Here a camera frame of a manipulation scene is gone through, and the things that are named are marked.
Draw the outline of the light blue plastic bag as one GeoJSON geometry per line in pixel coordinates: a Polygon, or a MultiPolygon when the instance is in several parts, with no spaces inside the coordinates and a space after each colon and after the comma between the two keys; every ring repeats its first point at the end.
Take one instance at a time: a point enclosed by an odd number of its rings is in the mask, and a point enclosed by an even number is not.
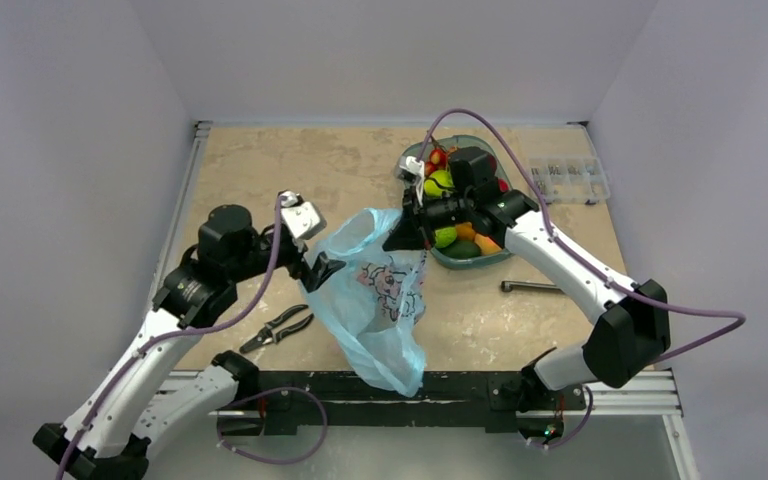
{"type": "Polygon", "coordinates": [[[364,382],[411,397],[426,366],[414,338],[426,307],[426,254],[383,249],[400,219],[398,209],[365,208],[320,239],[312,254],[344,266],[304,298],[364,382]]]}

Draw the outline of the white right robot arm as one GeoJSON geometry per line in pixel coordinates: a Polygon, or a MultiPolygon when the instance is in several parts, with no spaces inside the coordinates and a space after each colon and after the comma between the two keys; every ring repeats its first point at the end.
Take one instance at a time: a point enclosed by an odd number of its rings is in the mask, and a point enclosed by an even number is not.
{"type": "Polygon", "coordinates": [[[568,386],[601,382],[624,386],[670,347],[662,304],[664,288],[639,283],[598,261],[548,219],[527,194],[504,190],[488,151],[466,147],[448,160],[453,184],[440,197],[424,194],[425,164],[399,159],[396,174],[406,182],[402,217],[383,244],[386,251],[430,249],[436,231],[469,222],[504,250],[524,259],[561,289],[593,329],[580,345],[552,349],[521,371],[521,392],[544,407],[568,386]]]}

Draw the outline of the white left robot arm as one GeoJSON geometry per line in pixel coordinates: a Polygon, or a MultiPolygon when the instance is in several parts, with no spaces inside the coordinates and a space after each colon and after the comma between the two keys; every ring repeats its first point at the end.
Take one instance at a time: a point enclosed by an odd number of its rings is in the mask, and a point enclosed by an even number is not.
{"type": "Polygon", "coordinates": [[[271,225],[257,229],[240,205],[214,208],[197,240],[161,282],[132,343],[93,394],[65,421],[46,423],[34,445],[58,466],[57,477],[141,479],[172,436],[212,411],[262,409],[268,391],[256,365],[234,351],[210,365],[167,400],[154,396],[176,364],[204,336],[228,328],[222,320],[240,283],[268,285],[285,269],[308,291],[339,262],[306,257],[308,240],[325,228],[319,209],[292,192],[278,196],[271,225]]]}

